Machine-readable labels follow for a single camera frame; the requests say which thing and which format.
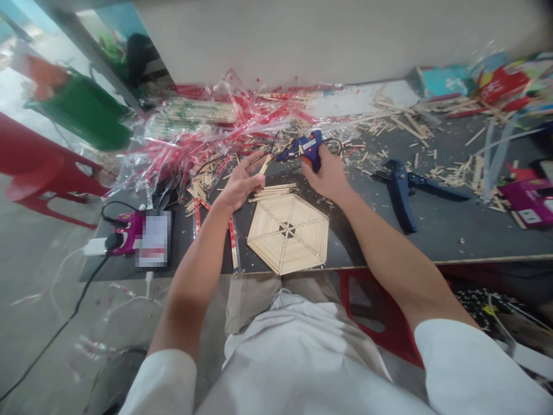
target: concrete floor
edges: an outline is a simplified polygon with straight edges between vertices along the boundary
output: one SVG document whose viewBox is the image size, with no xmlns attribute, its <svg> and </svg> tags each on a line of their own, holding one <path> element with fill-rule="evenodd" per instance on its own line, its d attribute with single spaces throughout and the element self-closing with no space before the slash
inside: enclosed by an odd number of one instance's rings
<svg viewBox="0 0 553 415">
<path fill-rule="evenodd" d="M 85 74 L 88 71 L 88 61 L 64 35 L 43 36 L 37 41 L 36 48 L 48 59 L 71 59 L 72 66 Z M 99 78 L 100 84 L 111 91 L 109 84 Z M 48 119 L 22 109 L 21 80 L 22 77 L 10 69 L 0 71 L 0 111 L 64 145 Z M 78 137 L 62 131 L 72 144 L 81 142 Z M 84 264 L 82 253 L 75 254 L 65 263 L 57 284 L 52 285 L 52 281 L 63 258 L 94 236 L 94 232 L 88 229 L 10 203 L 4 196 L 9 180 L 0 176 L 0 261 L 3 264 L 0 274 L 0 394 L 19 379 L 62 325 L 64 320 L 50 298 L 52 291 L 63 316 L 67 318 L 72 313 L 83 288 L 78 282 Z M 61 201 L 59 206 L 53 207 L 81 220 L 97 222 L 101 201 L 92 200 L 87 205 Z M 170 279 L 154 280 L 153 295 L 162 292 L 169 283 Z M 143 281 L 121 284 L 137 295 L 145 294 Z M 105 356 L 90 359 L 76 347 L 83 336 L 117 350 L 135 346 L 147 348 L 161 307 L 146 300 L 136 300 L 109 314 L 108 310 L 129 299 L 111 285 L 110 282 L 96 282 L 90 286 L 79 314 L 62 331 L 26 380 L 2 404 L 0 414 L 82 413 L 94 377 L 107 362 Z M 228 278 L 221 278 L 207 310 L 200 340 L 196 404 L 203 400 L 221 372 L 228 288 Z M 44 295 L 37 300 L 12 305 L 38 293 Z M 163 303 L 164 295 L 159 300 Z M 424 372 L 385 351 L 382 354 L 396 383 L 426 399 Z"/>
</svg>

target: phone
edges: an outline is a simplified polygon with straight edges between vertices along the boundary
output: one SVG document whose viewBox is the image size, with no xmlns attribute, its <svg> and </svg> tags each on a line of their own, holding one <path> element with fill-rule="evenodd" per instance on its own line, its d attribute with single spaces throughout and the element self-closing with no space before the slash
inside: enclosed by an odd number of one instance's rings
<svg viewBox="0 0 553 415">
<path fill-rule="evenodd" d="M 168 269 L 171 265 L 173 211 L 137 212 L 142 226 L 137 232 L 136 267 L 138 271 Z"/>
</svg>

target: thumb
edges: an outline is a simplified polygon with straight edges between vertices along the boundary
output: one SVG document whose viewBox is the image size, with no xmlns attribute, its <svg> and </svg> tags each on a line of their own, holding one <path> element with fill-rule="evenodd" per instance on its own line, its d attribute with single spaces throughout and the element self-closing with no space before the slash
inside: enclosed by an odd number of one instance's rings
<svg viewBox="0 0 553 415">
<path fill-rule="evenodd" d="M 301 162 L 301 172 L 304 174 L 304 176 L 307 178 L 307 181 L 312 184 L 315 180 L 318 179 L 317 175 L 313 171 L 310 165 L 307 165 L 306 162 Z"/>
<path fill-rule="evenodd" d="M 261 186 L 265 184 L 265 175 L 263 173 L 258 173 L 255 176 L 250 177 L 247 182 L 250 189 L 253 189 L 256 186 Z"/>
</svg>

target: person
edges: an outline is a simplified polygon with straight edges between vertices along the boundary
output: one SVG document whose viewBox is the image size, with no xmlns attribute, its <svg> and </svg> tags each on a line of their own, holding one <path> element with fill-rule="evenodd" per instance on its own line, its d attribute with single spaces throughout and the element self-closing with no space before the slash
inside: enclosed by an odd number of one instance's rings
<svg viewBox="0 0 553 415">
<path fill-rule="evenodd" d="M 340 157 L 319 147 L 309 184 L 338 205 L 368 267 L 414 332 L 429 405 L 393 384 L 374 342 L 323 278 L 244 275 L 230 284 L 225 363 L 197 414 L 551 414 L 535 383 L 461 306 L 440 271 L 349 186 Z M 264 187 L 262 152 L 240 163 L 213 203 L 169 289 L 148 356 L 121 414 L 194 412 L 203 319 L 218 284 L 227 225 Z"/>
</svg>

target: hexagon craft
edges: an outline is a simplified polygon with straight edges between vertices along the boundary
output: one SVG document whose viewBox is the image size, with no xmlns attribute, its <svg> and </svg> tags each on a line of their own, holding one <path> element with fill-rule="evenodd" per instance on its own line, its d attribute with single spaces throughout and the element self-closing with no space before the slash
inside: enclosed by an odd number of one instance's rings
<svg viewBox="0 0 553 415">
<path fill-rule="evenodd" d="M 279 275 L 327 260 L 328 217 L 298 195 L 257 203 L 248 246 Z"/>
</svg>

